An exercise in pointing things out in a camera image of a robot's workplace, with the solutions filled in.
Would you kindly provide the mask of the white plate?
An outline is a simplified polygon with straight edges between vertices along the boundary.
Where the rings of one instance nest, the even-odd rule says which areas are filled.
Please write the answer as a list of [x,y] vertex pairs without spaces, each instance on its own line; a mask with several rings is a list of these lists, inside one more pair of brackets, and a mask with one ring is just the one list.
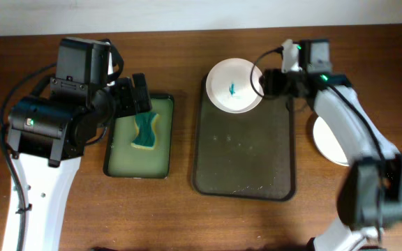
[[255,108],[262,100],[258,80],[262,72],[250,61],[240,58],[225,59],[208,73],[206,92],[210,101],[220,110],[240,114]]
[[318,117],[313,124],[313,141],[316,148],[326,159],[340,166],[348,166],[348,160],[343,149],[321,117]]

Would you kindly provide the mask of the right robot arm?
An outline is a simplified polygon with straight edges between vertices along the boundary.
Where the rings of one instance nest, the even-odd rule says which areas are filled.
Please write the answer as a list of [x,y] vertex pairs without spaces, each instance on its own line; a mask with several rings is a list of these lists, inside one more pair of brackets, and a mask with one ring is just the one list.
[[286,40],[273,50],[279,69],[259,79],[264,99],[304,98],[329,126],[349,164],[336,202],[337,219],[309,250],[359,250],[402,222],[402,153],[374,126],[344,74],[333,73],[329,41]]

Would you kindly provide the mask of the green and yellow sponge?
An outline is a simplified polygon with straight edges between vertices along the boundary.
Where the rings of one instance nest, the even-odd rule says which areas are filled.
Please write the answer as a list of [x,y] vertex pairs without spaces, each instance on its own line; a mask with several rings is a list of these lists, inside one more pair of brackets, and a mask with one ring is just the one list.
[[136,136],[131,142],[131,146],[137,149],[153,150],[156,147],[156,123],[159,114],[155,112],[145,112],[137,114],[134,118]]

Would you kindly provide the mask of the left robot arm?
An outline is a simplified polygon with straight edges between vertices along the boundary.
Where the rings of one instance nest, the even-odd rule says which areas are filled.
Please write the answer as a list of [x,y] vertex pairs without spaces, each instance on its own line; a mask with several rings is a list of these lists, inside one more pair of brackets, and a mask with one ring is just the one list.
[[145,77],[123,77],[108,39],[67,37],[31,92],[0,109],[0,147],[11,176],[4,250],[57,250],[68,193],[98,129],[151,110]]

